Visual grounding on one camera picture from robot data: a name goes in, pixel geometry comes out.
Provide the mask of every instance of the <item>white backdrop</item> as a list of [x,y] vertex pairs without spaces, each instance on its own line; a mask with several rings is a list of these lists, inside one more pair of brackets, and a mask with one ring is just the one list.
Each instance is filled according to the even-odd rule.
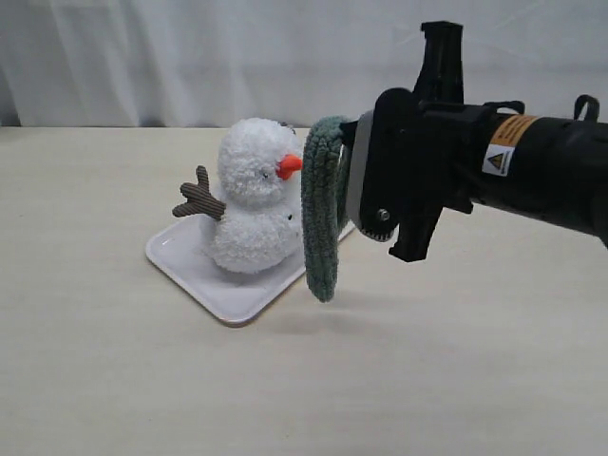
[[1,0],[0,117],[307,126],[413,86],[420,23],[465,25],[465,95],[570,116],[608,102],[606,0]]

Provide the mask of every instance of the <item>white tray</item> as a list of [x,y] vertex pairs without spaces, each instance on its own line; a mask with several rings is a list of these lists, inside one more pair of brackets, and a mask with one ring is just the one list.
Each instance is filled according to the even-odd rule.
[[[349,224],[343,240],[354,229]],[[220,322],[244,326],[306,273],[304,251],[257,275],[220,269],[202,252],[197,217],[188,217],[153,236],[145,246],[148,259],[194,297]]]

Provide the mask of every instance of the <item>white fluffy snowman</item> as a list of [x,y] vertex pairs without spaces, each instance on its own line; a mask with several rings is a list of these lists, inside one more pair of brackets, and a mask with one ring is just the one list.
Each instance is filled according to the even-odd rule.
[[301,168],[302,143],[290,127],[239,121],[219,145],[217,188],[209,190],[199,166],[199,183],[181,187],[187,202],[173,214],[199,215],[203,249],[219,267],[244,274],[272,268],[302,246]]

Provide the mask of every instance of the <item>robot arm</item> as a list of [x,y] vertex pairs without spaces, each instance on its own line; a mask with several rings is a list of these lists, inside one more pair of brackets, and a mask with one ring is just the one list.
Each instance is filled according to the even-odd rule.
[[423,260],[443,210],[471,214],[475,203],[608,247],[608,123],[597,122],[599,102],[581,95],[574,119],[525,115],[518,101],[465,104],[463,27],[432,22],[422,31],[414,89],[389,89],[341,125],[351,150],[347,212],[359,231],[388,241],[398,228],[389,253]]

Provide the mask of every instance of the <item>table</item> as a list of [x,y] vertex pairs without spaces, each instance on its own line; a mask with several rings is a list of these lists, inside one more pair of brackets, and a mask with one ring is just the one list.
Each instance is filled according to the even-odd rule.
[[[221,129],[0,130],[0,454],[600,454],[608,253],[486,208],[220,326],[145,258]],[[305,130],[298,134],[304,137]]]

